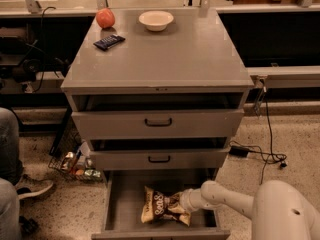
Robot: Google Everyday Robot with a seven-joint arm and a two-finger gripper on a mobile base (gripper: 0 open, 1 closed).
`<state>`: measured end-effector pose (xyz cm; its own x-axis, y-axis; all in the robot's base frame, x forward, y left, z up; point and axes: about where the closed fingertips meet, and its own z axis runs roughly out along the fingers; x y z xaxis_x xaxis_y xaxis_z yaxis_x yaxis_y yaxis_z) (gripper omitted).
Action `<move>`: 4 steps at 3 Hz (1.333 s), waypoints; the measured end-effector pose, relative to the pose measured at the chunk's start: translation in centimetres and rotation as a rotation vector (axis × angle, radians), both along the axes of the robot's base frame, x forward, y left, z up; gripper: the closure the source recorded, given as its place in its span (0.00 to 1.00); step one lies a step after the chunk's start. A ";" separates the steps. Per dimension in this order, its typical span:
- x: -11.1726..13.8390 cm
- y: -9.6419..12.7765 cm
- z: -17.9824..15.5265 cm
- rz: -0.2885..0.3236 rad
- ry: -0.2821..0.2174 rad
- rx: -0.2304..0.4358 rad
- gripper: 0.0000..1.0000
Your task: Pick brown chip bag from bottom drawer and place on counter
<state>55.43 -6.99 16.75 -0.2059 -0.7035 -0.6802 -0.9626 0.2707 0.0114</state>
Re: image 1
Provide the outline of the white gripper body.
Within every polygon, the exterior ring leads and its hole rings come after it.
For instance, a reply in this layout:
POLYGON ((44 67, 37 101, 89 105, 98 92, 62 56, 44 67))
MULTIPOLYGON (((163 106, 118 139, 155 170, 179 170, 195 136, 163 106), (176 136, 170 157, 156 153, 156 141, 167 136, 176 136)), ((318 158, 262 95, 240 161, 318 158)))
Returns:
POLYGON ((203 199, 199 189, 187 189, 180 193, 180 205, 189 213, 203 208, 203 199))

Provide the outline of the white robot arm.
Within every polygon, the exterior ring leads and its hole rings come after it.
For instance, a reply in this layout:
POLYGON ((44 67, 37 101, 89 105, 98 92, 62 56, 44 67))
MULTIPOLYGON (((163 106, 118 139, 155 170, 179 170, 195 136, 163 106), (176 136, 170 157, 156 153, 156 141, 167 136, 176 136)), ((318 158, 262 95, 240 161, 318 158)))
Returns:
POLYGON ((180 204, 188 212, 224 204, 251 220, 251 240, 320 240, 319 211, 293 186, 271 180, 254 196, 231 191, 216 181, 184 190, 180 204))

